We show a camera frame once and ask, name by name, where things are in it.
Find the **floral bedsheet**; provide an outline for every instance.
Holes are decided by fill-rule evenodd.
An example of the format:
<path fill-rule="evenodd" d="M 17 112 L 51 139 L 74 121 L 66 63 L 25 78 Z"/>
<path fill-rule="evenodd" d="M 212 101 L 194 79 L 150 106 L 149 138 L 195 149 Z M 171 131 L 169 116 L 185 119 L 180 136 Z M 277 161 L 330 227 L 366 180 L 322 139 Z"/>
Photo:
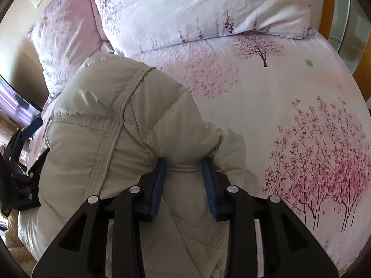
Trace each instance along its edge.
<path fill-rule="evenodd" d="M 280 196 L 338 269 L 359 254 L 371 233 L 371 118 L 321 35 L 247 32 L 133 58 L 186 86 L 206 121 L 243 135 L 251 195 Z"/>

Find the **wooden bed frame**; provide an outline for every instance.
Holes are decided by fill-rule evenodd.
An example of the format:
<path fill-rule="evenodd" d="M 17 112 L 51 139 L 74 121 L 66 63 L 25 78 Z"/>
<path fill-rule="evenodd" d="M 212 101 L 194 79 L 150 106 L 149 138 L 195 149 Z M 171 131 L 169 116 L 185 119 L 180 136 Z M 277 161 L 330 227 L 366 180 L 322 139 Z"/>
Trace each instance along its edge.
<path fill-rule="evenodd" d="M 323 0 L 323 11 L 319 32 L 326 39 L 328 39 L 330 35 L 331 25 L 333 23 L 334 8 L 335 0 Z"/>

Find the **white screw cap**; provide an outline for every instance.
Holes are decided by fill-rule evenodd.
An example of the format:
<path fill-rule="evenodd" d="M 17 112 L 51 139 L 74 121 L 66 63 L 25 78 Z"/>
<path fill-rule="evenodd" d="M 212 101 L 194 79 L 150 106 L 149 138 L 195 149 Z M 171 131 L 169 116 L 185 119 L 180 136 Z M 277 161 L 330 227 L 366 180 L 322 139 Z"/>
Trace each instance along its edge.
<path fill-rule="evenodd" d="M 140 187 L 139 186 L 130 187 L 129 191 L 132 194 L 138 193 L 140 191 Z"/>
<path fill-rule="evenodd" d="M 272 195 L 269 199 L 272 203 L 275 203 L 275 204 L 277 204 L 281 201 L 281 199 L 277 195 Z"/>
<path fill-rule="evenodd" d="M 98 197 L 96 195 L 92 195 L 88 198 L 89 204 L 95 204 L 98 201 Z"/>
<path fill-rule="evenodd" d="M 238 187 L 235 186 L 235 185 L 231 185 L 231 186 L 228 186 L 227 190 L 230 193 L 236 193 L 236 192 L 238 192 Z"/>

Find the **tv screen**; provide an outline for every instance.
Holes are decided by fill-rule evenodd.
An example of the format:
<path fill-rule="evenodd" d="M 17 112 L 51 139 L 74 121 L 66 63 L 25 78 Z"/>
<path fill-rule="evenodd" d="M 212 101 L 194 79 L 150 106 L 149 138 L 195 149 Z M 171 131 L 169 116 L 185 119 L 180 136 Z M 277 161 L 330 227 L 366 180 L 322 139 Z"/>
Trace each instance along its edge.
<path fill-rule="evenodd" d="M 0 111 L 24 128 L 41 116 L 41 112 L 24 100 L 1 76 Z"/>

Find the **white puffer jacket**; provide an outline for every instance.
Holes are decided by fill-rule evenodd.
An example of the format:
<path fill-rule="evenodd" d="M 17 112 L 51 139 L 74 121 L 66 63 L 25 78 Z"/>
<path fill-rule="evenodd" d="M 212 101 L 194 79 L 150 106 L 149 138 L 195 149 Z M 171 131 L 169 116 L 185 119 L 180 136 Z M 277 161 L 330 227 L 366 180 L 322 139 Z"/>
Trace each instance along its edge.
<path fill-rule="evenodd" d="M 118 195 L 165 157 L 160 212 L 141 224 L 146 276 L 220 275 L 229 224 L 209 212 L 200 161 L 210 156 L 231 183 L 245 188 L 242 136 L 204 123 L 191 94 L 164 73 L 115 55 L 86 61 L 58 98 L 52 120 L 41 207 L 19 218 L 19 237 L 36 260 L 89 196 Z M 108 250 L 109 277 L 110 268 Z"/>

